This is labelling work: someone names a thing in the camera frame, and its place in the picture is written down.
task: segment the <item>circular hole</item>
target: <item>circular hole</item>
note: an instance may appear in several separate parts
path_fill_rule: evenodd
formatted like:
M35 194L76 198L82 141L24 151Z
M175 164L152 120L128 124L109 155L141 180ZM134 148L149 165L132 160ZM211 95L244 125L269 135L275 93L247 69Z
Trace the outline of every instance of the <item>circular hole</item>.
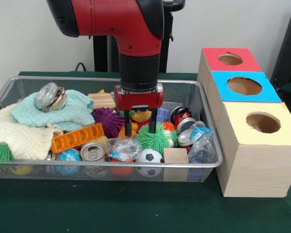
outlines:
M262 87L256 81L245 77L234 77L227 81L230 90L245 96L257 95Z
M220 62L229 66L236 66L243 63L243 60L240 56L229 52L221 54L218 59Z
M268 113L250 113L247 124L262 133L275 133L280 129L280 121Z

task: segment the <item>purple spiky ball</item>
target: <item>purple spiky ball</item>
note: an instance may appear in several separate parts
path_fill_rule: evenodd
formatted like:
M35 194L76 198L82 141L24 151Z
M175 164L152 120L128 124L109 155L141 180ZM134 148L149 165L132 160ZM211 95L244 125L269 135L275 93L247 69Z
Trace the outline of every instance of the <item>purple spiky ball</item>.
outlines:
M110 108L97 108L92 112L95 123L101 123L103 131L108 138L115 138L124 125L124 116L118 116Z

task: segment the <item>red box top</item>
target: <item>red box top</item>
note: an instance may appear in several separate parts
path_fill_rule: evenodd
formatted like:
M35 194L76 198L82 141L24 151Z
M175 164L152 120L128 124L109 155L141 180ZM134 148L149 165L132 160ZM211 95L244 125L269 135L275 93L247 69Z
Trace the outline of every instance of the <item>red box top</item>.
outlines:
M203 48L211 71L262 71L255 58L244 48Z

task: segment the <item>knitted cloth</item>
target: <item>knitted cloth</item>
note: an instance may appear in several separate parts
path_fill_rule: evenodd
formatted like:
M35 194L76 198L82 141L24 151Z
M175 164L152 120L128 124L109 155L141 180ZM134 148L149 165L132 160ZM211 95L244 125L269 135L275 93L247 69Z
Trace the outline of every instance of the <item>knitted cloth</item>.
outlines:
M94 102L84 94L75 91L66 91L67 102L61 110L48 113L41 112L35 106L38 93L33 93L18 103L12 110L12 115L22 125L30 127L44 127L52 125L62 131L73 131L94 124L91 112Z
M14 159L44 160L48 155L53 133L58 133L59 130L18 124L11 114L15 107L16 104L12 104L0 110L0 143L10 148Z

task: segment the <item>white ball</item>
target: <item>white ball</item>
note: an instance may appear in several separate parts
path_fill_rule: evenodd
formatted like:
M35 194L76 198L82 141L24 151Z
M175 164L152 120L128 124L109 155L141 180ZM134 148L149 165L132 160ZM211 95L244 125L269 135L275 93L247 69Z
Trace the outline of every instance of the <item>white ball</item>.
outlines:
M145 177L156 177L158 176L162 168L161 167L137 167L137 171L139 172L140 175L145 176Z
M163 163L163 157L156 150L145 149L140 153L140 156L136 159L138 163Z

